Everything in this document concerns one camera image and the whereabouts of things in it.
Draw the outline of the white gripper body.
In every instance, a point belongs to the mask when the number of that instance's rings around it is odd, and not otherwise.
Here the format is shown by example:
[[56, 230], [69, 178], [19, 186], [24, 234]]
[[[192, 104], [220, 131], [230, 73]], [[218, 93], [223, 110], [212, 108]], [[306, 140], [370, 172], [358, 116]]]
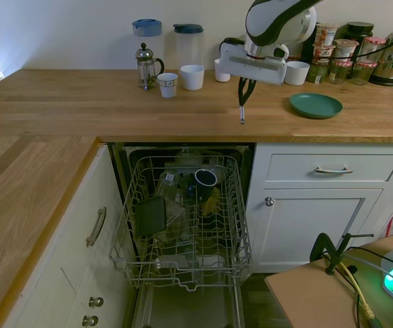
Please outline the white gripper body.
[[225, 74], [274, 85], [282, 85], [286, 75], [284, 58], [252, 59], [241, 47], [223, 50], [218, 67]]

